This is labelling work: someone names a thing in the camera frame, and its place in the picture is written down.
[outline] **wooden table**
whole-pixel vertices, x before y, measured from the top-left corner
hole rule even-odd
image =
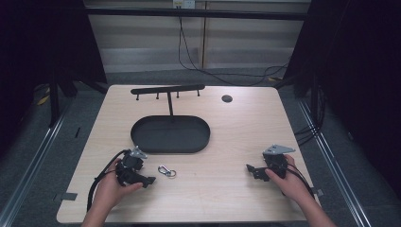
[[[79,223],[86,213],[94,177],[118,151],[133,148],[131,127],[147,115],[168,115],[167,95],[131,94],[133,88],[109,89],[67,192],[75,201],[63,201],[57,220]],[[229,95],[233,101],[222,101]],[[295,148],[297,167],[312,183],[286,112],[273,88],[207,86],[197,92],[172,97],[174,114],[195,115],[205,120],[211,135],[207,147],[192,154],[149,154],[139,172],[156,177],[154,184],[127,196],[107,222],[224,223],[304,220],[296,203],[284,197],[272,182],[255,180],[246,164],[262,167],[262,151],[272,144]],[[177,171],[169,179],[158,172],[165,165]]]

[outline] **gray carpet floor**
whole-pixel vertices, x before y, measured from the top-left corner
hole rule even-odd
[[[265,69],[216,69],[213,73],[247,74],[248,76],[218,76],[205,75],[196,71],[171,70],[140,73],[109,74],[109,83],[113,84],[195,84],[203,83],[206,86],[250,85],[261,80],[260,77],[249,75],[263,75]],[[281,77],[283,71],[275,74]],[[272,86],[274,82],[263,79],[255,86]],[[61,95],[61,107],[71,102],[61,129],[48,151],[38,175],[36,175],[29,192],[19,209],[12,226],[64,226],[56,221],[60,207],[59,201],[53,201],[58,193],[66,191],[77,166],[80,154],[95,123],[104,95],[77,83],[78,94],[74,98],[65,98]],[[4,208],[9,197],[17,187],[20,179],[26,172],[37,148],[42,143],[48,131],[50,121],[50,104],[37,106],[36,101],[44,90],[35,94],[35,101],[22,122],[20,134],[9,149],[8,155],[0,161],[0,207]],[[293,131],[300,131],[306,125],[299,101],[292,93],[292,86],[279,90],[283,105]],[[381,175],[369,164],[358,144],[348,137],[347,130],[342,126],[340,119],[331,112],[329,105],[326,108],[322,132],[336,155],[345,177],[355,191],[357,198],[366,211],[372,226],[399,226],[401,223],[401,201],[395,196]],[[353,214],[350,212],[346,200],[342,196],[332,173],[327,167],[322,153],[315,140],[310,140],[301,146],[309,174],[316,187],[323,190],[320,197],[323,209],[338,224],[338,226],[357,226]],[[106,224],[106,226],[124,226]],[[187,225],[154,225],[166,226],[194,226]],[[305,221],[286,223],[221,223],[220,226],[307,226]]]

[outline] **horizontal bar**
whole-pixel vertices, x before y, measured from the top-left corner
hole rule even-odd
[[[239,18],[239,19],[265,19],[304,21],[316,17],[307,13],[294,12],[262,12],[238,10],[210,10],[210,9],[139,9],[139,8],[113,8],[113,7],[85,7],[85,8],[54,8],[31,7],[39,12],[57,13],[86,13],[91,15],[126,15],[126,16],[165,16],[165,17],[205,17],[205,18]]]
[[[133,95],[142,95],[142,94],[156,94],[156,93],[187,92],[187,91],[197,91],[203,89],[204,89],[204,84],[196,84],[196,85],[170,86],[170,87],[138,88],[138,89],[132,89],[131,93]]]

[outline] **person's right hand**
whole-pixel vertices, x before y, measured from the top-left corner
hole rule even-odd
[[[287,154],[285,154],[285,157],[287,158],[287,161],[289,163],[288,168],[297,172],[297,170],[293,167],[295,166],[294,159]],[[271,178],[271,180],[280,187],[281,191],[290,199],[299,202],[304,197],[310,197],[310,194],[307,191],[304,183],[294,174],[287,172],[286,178],[281,179],[271,169],[267,168],[265,172]]]

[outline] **metal carabiner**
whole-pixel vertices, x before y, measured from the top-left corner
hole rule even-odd
[[[161,165],[157,168],[160,173],[165,174],[169,178],[174,178],[177,175],[175,170],[169,170],[167,167]]]

